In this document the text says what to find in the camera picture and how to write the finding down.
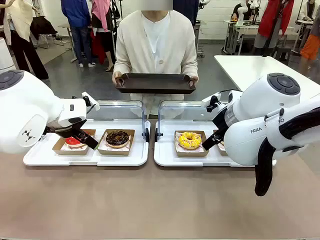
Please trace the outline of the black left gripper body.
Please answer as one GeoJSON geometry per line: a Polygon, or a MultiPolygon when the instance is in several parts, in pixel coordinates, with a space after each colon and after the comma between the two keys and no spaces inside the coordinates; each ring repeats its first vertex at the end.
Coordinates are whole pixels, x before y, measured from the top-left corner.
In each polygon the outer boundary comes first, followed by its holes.
{"type": "Polygon", "coordinates": [[[54,133],[59,135],[60,137],[63,138],[69,138],[69,137],[84,137],[86,134],[85,132],[81,129],[81,127],[87,122],[87,120],[82,120],[80,122],[74,123],[70,126],[67,127],[60,127],[60,128],[53,128],[46,126],[44,129],[44,134],[48,133],[54,133]]]}

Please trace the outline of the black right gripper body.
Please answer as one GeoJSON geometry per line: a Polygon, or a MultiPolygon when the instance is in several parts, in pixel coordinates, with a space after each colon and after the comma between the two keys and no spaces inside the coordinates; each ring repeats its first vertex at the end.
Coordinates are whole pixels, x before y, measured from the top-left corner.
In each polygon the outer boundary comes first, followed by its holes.
{"type": "Polygon", "coordinates": [[[233,107],[228,108],[227,104],[215,104],[215,108],[212,110],[213,120],[212,122],[217,127],[217,133],[224,135],[229,127],[234,123],[234,111],[233,107]]]}

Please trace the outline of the person's right hand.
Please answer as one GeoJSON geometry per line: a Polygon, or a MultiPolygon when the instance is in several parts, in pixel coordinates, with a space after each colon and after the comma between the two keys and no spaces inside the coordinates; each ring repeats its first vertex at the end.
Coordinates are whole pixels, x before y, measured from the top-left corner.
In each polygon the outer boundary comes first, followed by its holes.
{"type": "Polygon", "coordinates": [[[123,77],[122,77],[122,73],[120,71],[114,71],[113,72],[112,82],[117,88],[120,88],[123,85],[124,80],[123,80],[123,77]]]}

